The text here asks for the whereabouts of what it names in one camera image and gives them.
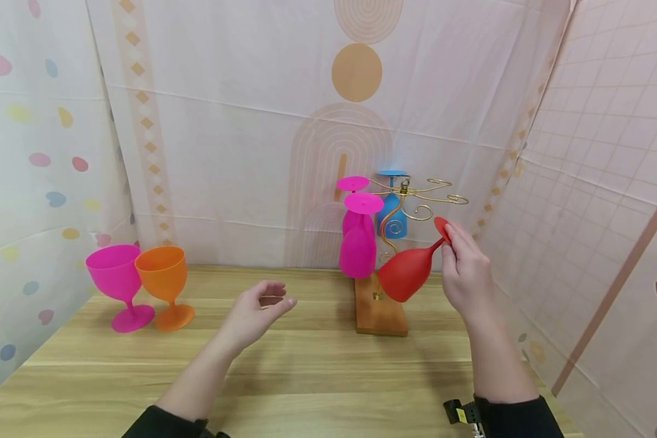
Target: black sleeve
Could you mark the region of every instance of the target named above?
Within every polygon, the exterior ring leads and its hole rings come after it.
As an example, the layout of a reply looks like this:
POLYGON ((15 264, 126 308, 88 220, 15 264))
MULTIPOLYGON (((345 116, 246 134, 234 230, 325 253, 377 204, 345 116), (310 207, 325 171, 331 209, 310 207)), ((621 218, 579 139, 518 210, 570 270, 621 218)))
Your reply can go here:
MULTIPOLYGON (((158 406, 149 406, 122 438, 214 438, 207 432, 207 421, 181 419, 158 406)), ((217 438, 228 438, 219 433, 217 438)))
POLYGON ((487 438, 564 438, 545 398, 513 405, 475 397, 487 438))

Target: finger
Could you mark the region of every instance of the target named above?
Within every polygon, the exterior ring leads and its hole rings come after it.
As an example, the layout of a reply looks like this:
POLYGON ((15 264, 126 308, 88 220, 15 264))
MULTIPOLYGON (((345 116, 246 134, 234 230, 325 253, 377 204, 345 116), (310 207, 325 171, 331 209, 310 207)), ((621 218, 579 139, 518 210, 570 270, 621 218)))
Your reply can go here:
POLYGON ((249 293, 255 299, 259 299, 261 296, 283 296, 284 292, 284 283, 275 281, 275 280, 263 280, 259 284, 251 287, 249 293))
POLYGON ((466 229, 459 223, 453 223, 454 228, 456 229, 457 233, 461 235, 462 239, 466 242, 468 247, 470 247, 472 250, 477 250, 477 243, 475 242, 474 239, 472 239, 472 236, 470 235, 469 232, 467 232, 466 229))
POLYGON ((258 300, 260 307, 268 307, 269 305, 275 305, 282 301, 282 296, 261 296, 258 300))
POLYGON ((467 244, 467 241, 464 240, 461 232, 450 224, 445 226, 445 230, 448 231, 450 241, 453 243, 452 247, 454 255, 458 260, 466 259, 473 254, 472 248, 467 244))
POLYGON ((440 247, 440 253, 443 254, 443 279, 457 275, 456 253, 450 245, 440 247))
POLYGON ((263 310, 262 317, 267 318, 268 327, 277 321, 282 315, 289 312, 297 304, 297 299, 293 296, 288 296, 283 299, 281 302, 270 306, 263 310))

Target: polka dot curtain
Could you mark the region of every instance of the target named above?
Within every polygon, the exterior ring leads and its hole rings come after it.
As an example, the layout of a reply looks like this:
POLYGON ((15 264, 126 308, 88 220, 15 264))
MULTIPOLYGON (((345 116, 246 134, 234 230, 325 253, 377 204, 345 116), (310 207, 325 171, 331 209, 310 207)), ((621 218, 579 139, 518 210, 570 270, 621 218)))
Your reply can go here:
POLYGON ((84 1, 0 0, 0 384, 136 239, 84 1))

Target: left hand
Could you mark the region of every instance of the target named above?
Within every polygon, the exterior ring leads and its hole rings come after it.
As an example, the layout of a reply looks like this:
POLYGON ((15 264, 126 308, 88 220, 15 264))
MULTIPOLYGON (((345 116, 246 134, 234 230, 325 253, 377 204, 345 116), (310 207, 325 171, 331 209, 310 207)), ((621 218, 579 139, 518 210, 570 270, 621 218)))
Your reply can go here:
POLYGON ((226 315, 215 341, 220 342, 233 358, 258 341, 268 328, 297 304, 286 296, 285 284, 263 280, 242 292, 226 315))

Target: yellow label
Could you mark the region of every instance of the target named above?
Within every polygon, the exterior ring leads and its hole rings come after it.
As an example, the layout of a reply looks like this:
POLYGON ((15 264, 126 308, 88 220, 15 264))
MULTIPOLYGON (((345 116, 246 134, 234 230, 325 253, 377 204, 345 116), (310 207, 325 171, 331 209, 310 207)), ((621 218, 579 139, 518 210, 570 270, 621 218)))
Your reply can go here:
POLYGON ((456 411, 457 411, 457 417, 459 418, 461 423, 467 423, 467 415, 464 414, 464 410, 457 408, 456 411))

